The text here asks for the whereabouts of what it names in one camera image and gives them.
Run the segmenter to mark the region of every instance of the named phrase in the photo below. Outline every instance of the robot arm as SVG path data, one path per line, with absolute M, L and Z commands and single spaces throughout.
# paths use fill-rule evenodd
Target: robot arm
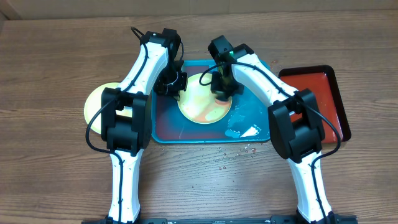
M 106 88 L 102 94 L 102 105 L 112 99 L 117 100 L 103 111 L 101 137 L 107 142 L 107 148 L 123 161 L 121 175 L 119 159 L 111 154 L 113 192 L 108 221 L 118 222 L 120 210 L 122 223 L 134 223 L 139 218 L 139 165 L 151 132 L 149 95 L 152 88 L 158 94 L 173 97 L 178 97 L 179 91 L 185 90 L 187 75 L 180 71 L 183 61 L 174 62 L 179 45 L 180 37 L 175 30 L 164 29 L 161 34 L 147 32 L 142 36 L 140 54 L 127 77 L 119 84 L 119 89 Z M 133 86 L 126 90 L 133 80 Z M 133 110 L 132 118 L 116 115 L 115 110 L 122 109 Z
M 309 91 L 299 93 L 296 88 L 288 86 L 282 80 L 278 79 L 271 71 L 263 66 L 258 56 L 247 45 L 240 45 L 232 48 L 232 45 L 224 36 L 221 36 L 213 40 L 208 49 L 216 63 L 238 62 L 256 66 L 290 96 L 294 96 L 297 93 L 302 96 L 303 99 L 313 98 L 312 102 L 308 102 L 310 104 L 315 103 L 314 108 L 318 110 L 313 94 Z M 224 93 L 222 98 L 229 97 L 229 95 L 225 95 L 225 93 L 233 92 L 229 89 L 233 88 L 233 85 L 231 85 L 231 77 L 229 77 L 232 75 L 234 81 L 248 87 L 262 103 L 268 107 L 270 114 L 271 141 L 277 152 L 284 159 L 288 160 L 292 170 L 298 195 L 298 212 L 308 223 L 318 222 L 324 219 L 315 193 L 311 171 L 312 162 L 321 155 L 319 151 L 322 148 L 320 141 L 324 138 L 323 126 L 320 118 L 318 119 L 318 117 L 314 115 L 309 116 L 308 113 L 304 112 L 303 120 L 308 121 L 310 124 L 304 124 L 304 121 L 302 121 L 301 124 L 296 123 L 293 126 L 290 122 L 289 115 L 293 114 L 295 111 L 297 112 L 298 109 L 294 108 L 294 106 L 299 105 L 292 102 L 286 95 L 281 93 L 264 74 L 248 66 L 233 63 L 230 67 L 223 66 L 220 68 L 220 73 L 213 74 L 215 75 L 214 79 L 212 79 L 211 86 L 213 92 L 219 95 Z M 331 207 L 326 199 L 319 160 L 315 163 L 315 167 L 318 192 L 323 209 L 326 215 L 328 215 L 331 212 Z

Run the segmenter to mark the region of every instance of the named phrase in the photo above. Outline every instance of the yellow plate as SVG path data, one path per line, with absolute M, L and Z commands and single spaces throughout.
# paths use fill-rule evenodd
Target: yellow plate
M 107 83 L 101 85 L 100 87 L 96 88 L 93 92 L 91 92 L 91 94 L 88 96 L 86 100 L 84 108 L 84 115 L 87 124 L 91 121 L 94 114 L 97 113 L 97 111 L 101 108 L 101 95 L 104 89 L 106 87 L 116 88 L 118 87 L 118 84 L 119 83 Z M 131 110 L 116 111 L 116 114 L 131 117 L 132 111 Z M 99 115 L 95 119 L 93 125 L 91 126 L 91 129 L 96 133 L 101 134 L 101 115 Z
M 198 124 L 211 124 L 221 120 L 232 105 L 232 97 L 227 102 L 216 99 L 216 95 L 210 90 L 210 85 L 199 84 L 201 73 L 188 78 L 187 90 L 180 91 L 178 107 L 181 113 Z M 211 81 L 211 74 L 207 73 L 202 78 L 202 83 Z

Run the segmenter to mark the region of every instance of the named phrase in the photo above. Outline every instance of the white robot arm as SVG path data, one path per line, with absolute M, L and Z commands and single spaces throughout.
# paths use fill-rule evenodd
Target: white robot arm
M 218 63 L 233 61 L 233 63 L 230 63 L 230 68 L 226 66 L 220 67 L 223 74 L 218 75 L 218 80 L 216 79 L 217 74 L 213 74 L 216 75 L 216 78 L 212 79 L 212 82 L 217 84 L 212 85 L 211 89 L 215 93 L 225 93 L 226 91 L 223 90 L 228 89 L 228 85 L 223 85 L 223 79 L 228 79 L 228 72 L 232 74 L 235 81 L 250 89 L 267 107 L 272 106 L 277 101 L 282 102 L 288 98 L 288 96 L 281 93 L 275 87 L 275 84 L 281 87 L 290 96 L 294 96 L 295 92 L 297 91 L 296 88 L 287 85 L 282 80 L 277 78 L 271 71 L 269 71 L 261 63 L 258 56 L 249 47 L 247 47 L 247 45 L 240 45 L 235 49 L 232 49 L 232 46 L 229 44 L 229 42 L 223 36 L 221 36 L 212 41 L 212 44 L 209 46 L 209 51 L 215 61 Z M 252 65 L 257 67 L 258 70 L 248 67 L 247 65 L 241 65 L 239 63 Z M 301 155 L 301 159 L 296 159 L 295 161 L 290 158 L 287 159 L 292 170 L 297 190 L 298 212 L 308 223 L 318 222 L 324 219 L 320 204 L 318 203 L 317 195 L 315 193 L 311 171 L 312 162 L 320 155 L 321 152 L 311 152 L 304 156 Z M 322 201 L 324 212 L 326 215 L 328 215 L 331 212 L 331 207 L 325 195 L 320 160 L 316 161 L 315 168 L 315 177 L 317 180 L 320 200 Z
M 152 89 L 160 95 L 179 97 L 179 91 L 186 88 L 183 61 L 174 62 L 181 43 L 177 32 L 147 32 L 140 41 L 140 54 L 127 77 L 117 89 L 105 88 L 101 97 L 101 137 L 113 152 L 113 197 L 104 222 L 135 223 L 139 219 L 139 165 L 150 139 Z M 132 110 L 132 118 L 116 115 L 115 110 L 122 109 Z

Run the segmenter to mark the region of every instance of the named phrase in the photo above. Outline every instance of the red tray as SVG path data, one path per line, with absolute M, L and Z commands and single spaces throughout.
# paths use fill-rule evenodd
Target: red tray
M 286 68 L 279 72 L 279 78 L 298 90 L 308 88 L 314 92 L 320 113 L 336 127 L 342 141 L 348 141 L 351 138 L 351 130 L 338 89 L 335 71 L 329 65 Z M 292 120 L 296 119 L 299 119 L 299 115 L 295 114 L 292 116 Z M 322 143 L 337 142 L 337 137 L 329 125 L 323 122 L 323 128 L 325 129 L 325 139 Z

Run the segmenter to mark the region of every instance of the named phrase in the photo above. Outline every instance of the blue tray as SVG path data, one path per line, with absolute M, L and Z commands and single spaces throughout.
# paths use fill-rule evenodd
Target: blue tray
M 214 60 L 186 60 L 188 77 L 214 66 Z M 212 124 L 197 124 L 181 113 L 175 99 L 152 92 L 152 137 L 159 143 L 251 142 L 269 140 L 267 108 L 246 87 L 235 94 L 226 116 Z

